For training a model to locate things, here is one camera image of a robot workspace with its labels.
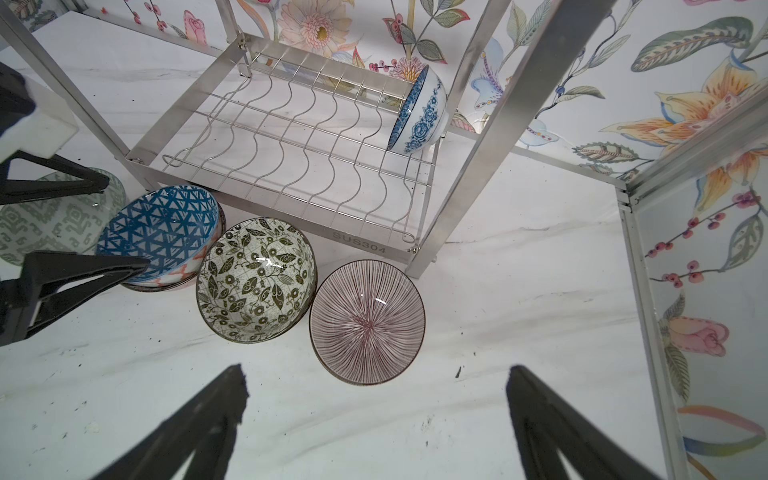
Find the light green patterned bowl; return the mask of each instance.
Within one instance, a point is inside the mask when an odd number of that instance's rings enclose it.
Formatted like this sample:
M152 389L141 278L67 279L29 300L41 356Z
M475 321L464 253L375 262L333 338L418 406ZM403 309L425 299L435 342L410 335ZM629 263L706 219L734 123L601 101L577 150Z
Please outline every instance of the light green patterned bowl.
M102 194L74 195L0 208L0 258L21 266L24 255L35 250L86 253L125 205L125 189L113 174L92 168L109 177ZM54 172L38 180L80 180Z
M238 343L257 343L296 325L315 297L310 242L290 223L254 218L230 228L200 268L197 305L205 323Z

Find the marble countertop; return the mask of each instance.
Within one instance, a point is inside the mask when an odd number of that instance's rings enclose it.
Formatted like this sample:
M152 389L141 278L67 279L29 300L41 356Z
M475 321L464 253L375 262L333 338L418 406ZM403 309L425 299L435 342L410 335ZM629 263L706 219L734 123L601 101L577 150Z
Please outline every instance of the marble countertop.
M213 60L77 13L35 36L129 146ZM36 77L12 51L0 61ZM441 162L460 164L471 146L449 135ZM84 128L60 153L108 168L131 199L143 192ZM449 184L448 170L435 182ZM248 215L227 208L227 218ZM372 258L310 241L321 281ZM1 278L16 275L0 265ZM89 478L234 363L250 398L228 478L524 478L504 394L516 364L665 476L610 186L510 155L415 284L427 313L421 352L373 387L322 367L306 317L239 345L204 324L192 286L102 293L0 348L0 476Z

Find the wire rack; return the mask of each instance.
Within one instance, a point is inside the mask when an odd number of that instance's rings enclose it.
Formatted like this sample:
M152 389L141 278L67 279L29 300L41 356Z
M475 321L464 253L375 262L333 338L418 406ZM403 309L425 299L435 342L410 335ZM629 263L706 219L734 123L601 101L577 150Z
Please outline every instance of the wire rack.
M250 47L247 76L232 68L150 167L350 234L337 240L411 250L434 164L386 151L411 84L260 38Z

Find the blue and white floral bowl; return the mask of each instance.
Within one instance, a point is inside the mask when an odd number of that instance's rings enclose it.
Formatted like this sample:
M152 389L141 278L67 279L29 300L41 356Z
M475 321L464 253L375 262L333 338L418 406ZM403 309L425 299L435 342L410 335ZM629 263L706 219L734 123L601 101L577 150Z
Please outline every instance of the blue and white floral bowl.
M447 100L440 78L424 67L400 108L386 149L410 155L435 143L451 117L445 111Z
M96 254L148 258L147 269L124 285L160 291L196 276L224 230L223 211L210 192L194 185L165 187L120 210L101 232Z

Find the ceramic bowl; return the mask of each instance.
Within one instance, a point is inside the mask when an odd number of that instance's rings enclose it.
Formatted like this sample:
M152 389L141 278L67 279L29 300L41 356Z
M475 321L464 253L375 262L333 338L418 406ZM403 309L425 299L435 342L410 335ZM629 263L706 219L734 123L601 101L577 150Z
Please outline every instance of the ceramic bowl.
M150 259L147 269L124 285L165 290L197 274L223 223L219 204L207 190L165 187L120 210L101 233L96 254Z
M386 149L410 155L435 143L450 118L445 111L447 100L440 78L424 67L400 108Z
M317 358L355 385L387 382L413 362L424 340L424 304L413 282L379 260L359 260L331 273L310 311Z
M316 286L315 255L304 234L281 220L255 218L214 244L197 280L197 305L223 338L263 342L299 322Z
M0 258L21 266L24 255L35 250L87 253L109 220L125 205L125 189L113 174L101 194L74 195L0 208ZM80 180L54 172L38 180Z

